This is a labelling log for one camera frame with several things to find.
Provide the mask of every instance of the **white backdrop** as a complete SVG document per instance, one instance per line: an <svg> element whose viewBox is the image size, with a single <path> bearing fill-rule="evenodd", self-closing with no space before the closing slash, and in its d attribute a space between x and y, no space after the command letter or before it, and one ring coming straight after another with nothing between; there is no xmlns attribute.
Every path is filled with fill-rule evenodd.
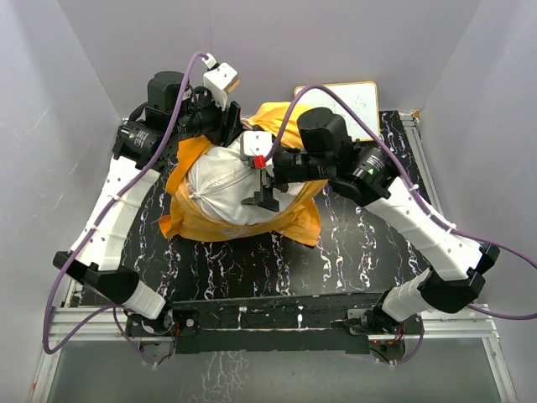
<svg viewBox="0 0 537 403"><path fill-rule="evenodd" d="M425 105L425 153L447 216L459 228L537 259L537 3L486 1ZM494 311L537 311L537 272L507 252L482 296ZM537 321L497 320L521 403L537 396Z"/></svg>
<svg viewBox="0 0 537 403"><path fill-rule="evenodd" d="M383 110L425 105L479 0L59 0L116 109L196 50L234 66L244 114L296 86L376 81Z"/></svg>
<svg viewBox="0 0 537 403"><path fill-rule="evenodd" d="M0 38L0 401L22 402L52 258L84 228L119 116L55 0L0 2Z"/></svg>

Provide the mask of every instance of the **black tabletop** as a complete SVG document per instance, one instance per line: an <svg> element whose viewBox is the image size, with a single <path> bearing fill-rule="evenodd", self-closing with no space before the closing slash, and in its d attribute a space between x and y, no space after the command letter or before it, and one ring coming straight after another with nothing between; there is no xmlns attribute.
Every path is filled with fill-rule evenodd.
<svg viewBox="0 0 537 403"><path fill-rule="evenodd" d="M418 166L396 111L380 113L384 142L425 193ZM278 233L228 242L166 240L159 218L169 211L164 191L173 162L149 191L123 248L123 265L172 301L384 291L427 267L393 228L327 186L317 195L322 231L313 249ZM80 305L104 305L84 291Z"/></svg>

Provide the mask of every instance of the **red button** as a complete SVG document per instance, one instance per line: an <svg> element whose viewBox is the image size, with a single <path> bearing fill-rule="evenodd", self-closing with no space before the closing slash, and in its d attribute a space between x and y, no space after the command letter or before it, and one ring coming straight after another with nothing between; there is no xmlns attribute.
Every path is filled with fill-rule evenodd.
<svg viewBox="0 0 537 403"><path fill-rule="evenodd" d="M263 157L262 155L253 157L253 166L255 166L257 169L265 167L265 157Z"/></svg>

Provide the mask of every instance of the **orange cloth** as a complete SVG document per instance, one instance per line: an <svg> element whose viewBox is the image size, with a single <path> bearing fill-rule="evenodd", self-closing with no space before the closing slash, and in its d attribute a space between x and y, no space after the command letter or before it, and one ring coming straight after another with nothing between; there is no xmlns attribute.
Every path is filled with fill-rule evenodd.
<svg viewBox="0 0 537 403"><path fill-rule="evenodd" d="M248 119L252 126L258 124L273 135L278 133L289 102L264 103L258 112ZM301 148L302 142L296 119L309 107L297 105L285 129L282 144ZM182 141L177 154L179 164L166 183L166 191L172 195L169 216L159 220L160 230L166 238L180 235L196 241L227 241L276 231L299 243L315 246L321 232L321 218L313 197L321 191L326 181L307 182L293 203L269 222L239 226L208 217L190 198L187 172L196 160L213 144L205 137Z"/></svg>

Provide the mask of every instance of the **wire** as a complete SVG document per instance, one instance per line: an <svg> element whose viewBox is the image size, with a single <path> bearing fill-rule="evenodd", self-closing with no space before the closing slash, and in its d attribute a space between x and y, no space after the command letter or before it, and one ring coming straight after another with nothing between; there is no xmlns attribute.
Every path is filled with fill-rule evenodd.
<svg viewBox="0 0 537 403"><path fill-rule="evenodd" d="M389 359L387 359L386 356L385 356L384 354L382 354L380 351L378 351L376 348L372 348L372 347L370 347L369 349L370 349L371 351L374 351L374 352L377 353L378 355L380 355L383 359L386 360L386 362L389 363Z"/></svg>
<svg viewBox="0 0 537 403"><path fill-rule="evenodd" d="M125 329L121 326L121 323L119 323L119 319L117 319L117 306L113 307L113 315L114 315L114 322L116 323L117 328L119 329L119 332L122 334L122 336L125 338L125 340L128 341L128 343L131 345L132 348L134 348L143 359L145 359L149 364L156 365L157 363L151 359L146 353L144 353L142 350L138 348L136 343L128 336L127 332L125 332Z"/></svg>
<svg viewBox="0 0 537 403"><path fill-rule="evenodd" d="M507 250L510 253L515 254L516 256L518 256L521 259L525 260L526 262L531 264L535 269L537 269L537 261L532 259L530 256L526 255L524 252L522 252L520 250L517 250L515 248L512 248L512 247L510 247L509 245L507 245L505 243L500 243L500 242L494 241L494 240L489 239L489 238L478 237L478 236L472 235L470 233L467 233L465 231L461 231L459 229L452 228L452 227L450 227L450 225L448 223L442 221L437 216L438 213L435 212L434 210L431 210L427 206L427 204L425 203L425 201L423 200L423 198L421 197L421 195L418 192L418 186L415 186L412 183L412 180L410 179L409 174L407 174L405 168L403 167L401 162L398 160L398 158L395 156L395 154L392 153L392 151L389 149L389 147L360 119L360 117L358 117L358 115L356 115L356 113L346 103L344 103L344 101L341 98L339 98L338 95L336 95L332 90L326 88L325 86L306 86L305 88L302 89L302 91L300 91L296 95L296 97L293 99L293 101L290 103L289 107L287 108L287 112L284 115L284 119L283 119L282 124L281 124L281 126L279 128L278 135L276 136L276 139L275 139L275 141L273 143L273 146L270 149L270 151L267 153L267 155L265 155L265 157L264 157L265 161L270 160L273 157L273 155L276 152L276 150L278 149L279 144L281 142L281 139L284 136L285 127L287 126L287 122L289 121L291 113L293 112L293 109L295 108L295 106L298 104L299 100L308 91L314 90L314 89L324 91L326 94L328 94L330 97L332 97L337 103L339 103L340 106L343 109L345 109L345 111L349 115L351 115L352 118L360 125L360 127L369 135L369 137L371 137L375 141L375 143L378 144L378 146L384 151L384 153L386 153L386 155L392 160L394 165L397 167L397 170L401 174L401 178L403 179L405 185L409 189L410 195L412 195L412 197L414 198L414 200L416 201L416 204L420 207L420 209L427 216L430 216L430 220L432 222L434 222L440 228L443 228L446 231L449 230L449 231L451 231L451 233L453 233L455 235L458 235L460 237L468 238L468 239L474 240L476 242L490 243L491 245L497 246L498 248ZM508 319L508 320L512 320L512 321L527 321L527 320L530 320L530 319L535 319L537 317L537 312L535 314L531 314L531 315L507 315L507 314L503 314L503 313L496 313L496 312L487 311L487 314L490 315L491 317L498 317L498 318L501 318L501 319Z"/></svg>
<svg viewBox="0 0 537 403"><path fill-rule="evenodd" d="M497 317L498 319L508 319L511 321L529 321L531 319L537 319L537 312L536 313L530 313L529 315L516 315L515 318L513 318L513 315L506 315L504 313L496 313L496 312L490 312L486 309L482 309L479 306L475 305L468 305L470 309L473 309L474 311L484 313L485 315L490 315L491 317Z"/></svg>
<svg viewBox="0 0 537 403"><path fill-rule="evenodd" d="M399 365L399 364L408 363L418 353L418 351L420 351L421 344L423 343L423 339L424 339L424 336L425 336L425 326L423 324L423 318L422 317L418 316L416 320L420 322L420 338L418 338L418 343L416 344L416 347L412 351L412 353L410 353L407 357L401 359L400 361L393 360L393 361L390 362L388 359L383 357L384 359L386 359L387 362L379 360L379 363L387 364L387 365L394 365L394 364ZM368 361L370 363L377 362L376 359L371 360L371 358L369 358L369 357L360 357L359 355L353 356L353 355L345 354L345 357L348 357L350 359L357 359L357 360L360 360L360 361Z"/></svg>
<svg viewBox="0 0 537 403"><path fill-rule="evenodd" d="M190 73L192 72L192 69L194 68L194 64L197 61L197 59L199 59L201 57L206 59L207 55L204 54L204 53L201 53L201 52L194 53L192 55L191 59L190 59L190 62L188 64L188 66L186 67L185 75L183 76L183 81L181 82L179 93L177 95L177 101L175 102L174 111L172 112L171 118L169 120L168 127L166 128L166 131L164 132L164 137L160 141L159 147L156 149L156 151L155 151L153 157L151 158L151 160L149 160L149 162L142 168L142 170L136 176L134 176L134 178L131 181L129 181L117 193L118 197L123 196L127 191L129 191L153 167L153 165L157 162L157 160L159 159L160 155L164 151L164 148L165 148L166 144L168 143L169 137L170 137L170 135L171 135L171 133L172 133L172 131L174 129L177 117L179 116L179 111L180 111L180 107L181 107L181 103L182 103L181 101L183 99L183 95L185 94L185 89L186 89L186 86L188 84L188 80L190 78ZM95 232L95 228L97 228L99 226L99 224L102 222L104 217L107 215L107 213L110 211L110 209L112 208L112 206L115 203L116 203L116 199L111 198L111 200L108 202L108 204L106 204L106 206L104 206L102 211L97 216L95 222L93 223L93 228L90 229L87 232L86 236L82 239L81 243L76 247L76 249L69 256L67 261L64 263L64 265L62 266L60 272L56 276L56 279L55 279L54 284L52 285L52 288L50 289L49 298L48 298L47 303L46 303L46 308L45 308L45 311L44 311L44 319L43 319L43 350L47 354L54 354L57 351L59 351L73 337L73 335L82 326L84 326L86 323L88 323L88 321L90 321L94 316L98 315L99 313L101 313L103 311L106 311L107 309L113 309L114 310L114 319L115 320L117 319L116 309L118 308L118 306L115 306L115 305L104 306L103 308L98 309L97 311L95 311L91 315L89 315L88 317L84 318L82 320L82 322L80 322L78 325L76 325L75 328L73 328L73 330L71 332L69 332L69 334L67 334L67 336L65 336L65 338L63 340L61 340L55 347L51 348L50 345L49 345L49 331L50 331L50 322L51 322L52 311L53 311L53 303L54 303L54 298L55 298L56 292L58 291L58 288L60 287L60 282L63 279L63 277L64 277L65 273L67 272L67 270L69 269L70 265L75 261L76 256L84 249L86 244L89 242L89 240L93 236L93 233ZM136 344L133 342L133 340L131 340L128 337L128 335L124 331L122 331L123 328L120 327L120 326L121 325L118 325L118 328L119 328L120 332L122 333L122 335L127 339L127 341L129 343L131 343L131 345L136 346ZM146 359L146 361L147 361L148 357L145 356L145 354L140 352L140 355L142 355L143 358Z"/></svg>

